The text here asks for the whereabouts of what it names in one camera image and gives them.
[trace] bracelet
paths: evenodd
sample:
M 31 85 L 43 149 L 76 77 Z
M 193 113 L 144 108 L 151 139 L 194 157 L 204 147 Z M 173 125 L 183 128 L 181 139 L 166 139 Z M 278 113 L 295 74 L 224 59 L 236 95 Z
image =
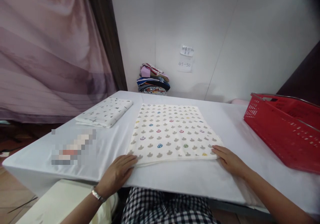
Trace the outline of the bracelet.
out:
M 104 199 L 102 196 L 100 196 L 96 190 L 94 189 L 96 186 L 91 187 L 91 193 L 93 194 L 93 196 L 95 198 L 98 199 L 98 201 L 101 201 L 102 203 L 104 203 L 107 199 Z

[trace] person's right hand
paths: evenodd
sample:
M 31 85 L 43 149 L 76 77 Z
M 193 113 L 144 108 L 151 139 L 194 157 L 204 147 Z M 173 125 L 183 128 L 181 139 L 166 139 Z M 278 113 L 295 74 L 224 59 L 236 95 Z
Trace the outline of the person's right hand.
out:
M 235 176 L 244 178 L 250 171 L 248 167 L 236 154 L 228 148 L 214 145 L 212 151 L 221 157 L 223 167 Z

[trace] white table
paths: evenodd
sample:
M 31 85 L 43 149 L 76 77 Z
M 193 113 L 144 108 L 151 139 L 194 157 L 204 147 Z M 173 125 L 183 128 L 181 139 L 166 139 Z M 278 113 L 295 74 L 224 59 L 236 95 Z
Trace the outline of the white table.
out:
M 87 156 L 90 161 L 73 166 L 51 164 L 52 149 L 58 144 L 70 144 L 84 129 L 92 129 L 78 126 L 72 119 L 56 129 L 55 135 L 47 134 L 7 158 L 3 165 L 38 196 L 62 178 L 97 182 L 112 161 L 127 152 L 142 103 L 195 105 L 227 148 L 300 208 L 320 214 L 320 176 L 283 165 L 243 120 L 246 106 L 127 91 L 119 91 L 112 97 L 130 99 L 134 104 L 112 128 L 96 128 L 91 152 L 94 156 Z M 184 160 L 139 167 L 126 186 L 205 196 L 238 204 L 259 203 L 245 183 L 227 173 L 217 160 Z

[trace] checkered pants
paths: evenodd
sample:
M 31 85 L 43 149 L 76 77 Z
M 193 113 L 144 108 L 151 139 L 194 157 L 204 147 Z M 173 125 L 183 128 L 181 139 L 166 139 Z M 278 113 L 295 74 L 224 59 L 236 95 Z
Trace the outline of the checkered pants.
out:
M 132 187 L 123 210 L 121 224 L 218 224 L 205 198 Z

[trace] baby blanket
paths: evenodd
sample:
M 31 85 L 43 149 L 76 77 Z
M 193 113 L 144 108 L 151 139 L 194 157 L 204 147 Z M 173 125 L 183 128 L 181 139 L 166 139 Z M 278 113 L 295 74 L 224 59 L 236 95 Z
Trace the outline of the baby blanket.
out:
M 132 105 L 132 100 L 108 97 L 77 116 L 76 124 L 110 128 Z
M 128 154 L 138 156 L 136 166 L 162 161 L 216 159 L 212 145 L 223 146 L 198 107 L 142 104 Z

